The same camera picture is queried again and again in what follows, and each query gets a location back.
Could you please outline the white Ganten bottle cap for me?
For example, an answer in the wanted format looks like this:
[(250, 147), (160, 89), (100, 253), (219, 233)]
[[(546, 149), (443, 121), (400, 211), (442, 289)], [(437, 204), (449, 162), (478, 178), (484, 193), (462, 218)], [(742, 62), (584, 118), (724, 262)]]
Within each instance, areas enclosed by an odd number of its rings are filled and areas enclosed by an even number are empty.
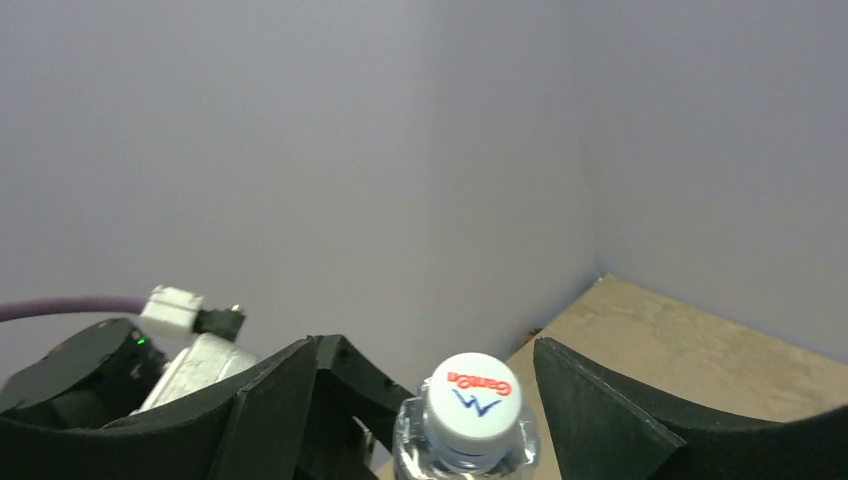
[(424, 395), (425, 434), (454, 465), (488, 465), (517, 443), (523, 395), (501, 360), (467, 352), (440, 363)]

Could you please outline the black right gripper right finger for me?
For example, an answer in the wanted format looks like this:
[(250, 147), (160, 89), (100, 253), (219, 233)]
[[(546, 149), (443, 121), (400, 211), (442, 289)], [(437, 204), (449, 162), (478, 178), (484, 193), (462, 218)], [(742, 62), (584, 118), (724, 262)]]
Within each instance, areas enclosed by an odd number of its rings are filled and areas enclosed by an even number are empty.
[(775, 422), (677, 397), (550, 337), (533, 347), (565, 479), (844, 479), (847, 409)]

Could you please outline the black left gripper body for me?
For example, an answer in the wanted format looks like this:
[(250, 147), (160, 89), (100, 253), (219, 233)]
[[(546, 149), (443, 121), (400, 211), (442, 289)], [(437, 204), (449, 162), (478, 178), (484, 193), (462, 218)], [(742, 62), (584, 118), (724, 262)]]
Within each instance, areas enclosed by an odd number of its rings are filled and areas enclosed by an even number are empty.
[(373, 438), (385, 410), (349, 388), (315, 387), (303, 430), (295, 479), (375, 479)]

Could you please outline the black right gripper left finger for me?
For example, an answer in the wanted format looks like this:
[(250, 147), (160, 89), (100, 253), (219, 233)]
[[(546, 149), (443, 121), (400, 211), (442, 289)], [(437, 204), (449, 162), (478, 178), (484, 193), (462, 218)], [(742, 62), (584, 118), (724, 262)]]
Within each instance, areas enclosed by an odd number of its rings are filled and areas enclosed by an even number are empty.
[(4, 479), (291, 479), (317, 372), (299, 340), (205, 389), (97, 430), (4, 420)]

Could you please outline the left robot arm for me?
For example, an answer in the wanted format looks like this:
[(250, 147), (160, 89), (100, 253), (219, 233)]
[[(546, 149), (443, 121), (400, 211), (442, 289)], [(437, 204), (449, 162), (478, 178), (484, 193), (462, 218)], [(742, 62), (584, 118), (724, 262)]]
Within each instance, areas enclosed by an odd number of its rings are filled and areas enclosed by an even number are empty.
[(342, 335), (309, 336), (164, 405), (163, 354), (126, 318), (90, 326), (1, 390), (5, 479), (369, 479), (409, 392)]

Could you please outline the small clear water bottle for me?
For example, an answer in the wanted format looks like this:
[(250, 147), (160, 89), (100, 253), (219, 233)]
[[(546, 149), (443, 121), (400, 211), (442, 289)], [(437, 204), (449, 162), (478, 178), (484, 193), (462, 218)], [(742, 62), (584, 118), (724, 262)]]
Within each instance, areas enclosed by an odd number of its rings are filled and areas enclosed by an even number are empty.
[(443, 360), (402, 401), (393, 426), (395, 479), (531, 479), (540, 452), (517, 376), (484, 353)]

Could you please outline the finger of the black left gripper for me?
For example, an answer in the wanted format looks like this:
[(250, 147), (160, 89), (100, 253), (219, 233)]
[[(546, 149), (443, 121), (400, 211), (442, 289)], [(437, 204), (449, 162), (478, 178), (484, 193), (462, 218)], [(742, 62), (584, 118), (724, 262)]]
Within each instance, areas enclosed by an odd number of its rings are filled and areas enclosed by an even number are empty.
[(413, 393), (396, 383), (363, 355), (345, 336), (320, 335), (316, 383), (350, 417), (358, 418), (390, 453), (403, 401)]

